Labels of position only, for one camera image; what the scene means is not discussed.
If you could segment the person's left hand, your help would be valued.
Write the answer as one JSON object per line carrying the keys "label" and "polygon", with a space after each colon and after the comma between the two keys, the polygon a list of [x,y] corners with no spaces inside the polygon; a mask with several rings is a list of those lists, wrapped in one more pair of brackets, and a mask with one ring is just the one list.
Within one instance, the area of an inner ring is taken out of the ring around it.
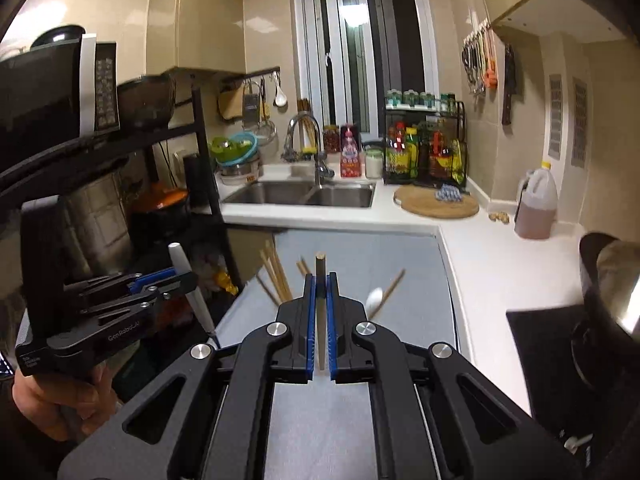
{"label": "person's left hand", "polygon": [[112,378],[106,363],[91,371],[88,382],[52,374],[25,376],[17,370],[12,398],[22,415],[41,432],[63,442],[72,438],[72,430],[60,408],[70,408],[76,413],[80,418],[80,432],[85,436],[116,413],[118,399]]}

